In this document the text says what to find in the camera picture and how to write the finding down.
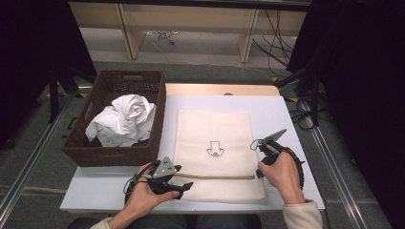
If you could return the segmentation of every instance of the black line drawing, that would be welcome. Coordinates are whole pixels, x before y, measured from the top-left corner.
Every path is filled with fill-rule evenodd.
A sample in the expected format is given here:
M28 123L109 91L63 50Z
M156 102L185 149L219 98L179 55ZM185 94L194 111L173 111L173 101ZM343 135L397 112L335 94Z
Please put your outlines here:
M211 148L206 149L211 156L221 156L224 154L224 149L220 146L220 141L210 141Z

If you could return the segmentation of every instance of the sleeve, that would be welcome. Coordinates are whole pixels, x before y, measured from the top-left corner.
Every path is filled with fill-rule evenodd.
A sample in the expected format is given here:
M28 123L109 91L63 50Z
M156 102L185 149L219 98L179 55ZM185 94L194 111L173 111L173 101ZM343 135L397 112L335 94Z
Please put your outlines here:
M93 225L90 229L111 229L110 225L108 224L108 220L112 218L106 218L100 221L98 224Z
M307 203L302 204L285 204L283 215L289 229L323 228L318 205L313 200L307 199Z

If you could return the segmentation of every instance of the white towel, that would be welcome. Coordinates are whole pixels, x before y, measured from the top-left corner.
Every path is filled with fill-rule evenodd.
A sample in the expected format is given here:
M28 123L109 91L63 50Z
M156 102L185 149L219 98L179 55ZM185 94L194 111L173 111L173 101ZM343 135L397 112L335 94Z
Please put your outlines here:
M127 94L112 101L86 128L86 136L95 137L103 147L131 147L150 137L156 106L143 96Z
M258 158L250 150L252 141L248 112L179 110L174 163L181 170L172 181L194 182L181 199L264 198L263 180L255 177Z

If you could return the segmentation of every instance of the brown basket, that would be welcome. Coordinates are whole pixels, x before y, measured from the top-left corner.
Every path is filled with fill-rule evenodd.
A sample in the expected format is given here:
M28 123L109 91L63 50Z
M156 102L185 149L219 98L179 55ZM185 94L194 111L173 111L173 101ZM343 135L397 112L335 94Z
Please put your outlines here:
M132 147L102 147L96 140L89 142L86 128L93 118L111 102L125 94L139 94L156 104L150 138ZM136 166L158 158L163 127L166 87L162 71L103 71L77 118L62 151L78 166Z

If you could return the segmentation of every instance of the metal rail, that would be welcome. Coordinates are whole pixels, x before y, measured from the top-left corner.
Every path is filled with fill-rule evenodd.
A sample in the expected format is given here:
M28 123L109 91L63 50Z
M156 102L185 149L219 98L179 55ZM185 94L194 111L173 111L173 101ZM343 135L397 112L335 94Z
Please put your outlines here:
M307 111L310 110L309 104L307 102L303 103L303 107ZM310 126L313 125L310 117L307 117L307 123ZM316 144L318 145L318 148L321 152L321 156L324 159L324 162L328 168L336 191L339 197L341 198L343 205L345 206L346 212L348 213L348 216L352 222L353 228L369 228L367 226L366 221L363 218L360 208L358 207L356 201L354 200L354 197L345 179L340 173L339 167L337 166L336 161L334 160L333 155L331 154L330 148L328 147L328 144L324 139L319 126L314 126L312 128L312 135L313 138L315 139Z
M326 10L330 8L327 4L314 7L311 2L266 0L70 0L70 2L289 11Z
M48 124L47 129L39 139L30 157L28 158L23 169L18 175L17 179L14 181L9 191L6 193L6 196L4 197L2 203L0 204L0 228L3 228L3 226L5 225L7 218L11 214L11 211L14 208L15 204L17 203L17 200L21 196L24 187L27 185L33 171L35 170L41 157L43 156L45 150L47 149L48 144L53 136L53 133L59 124L61 116L66 111L66 108L73 100L73 98L74 94L65 95L62 104L60 105L61 109L59 115L56 117L53 123Z

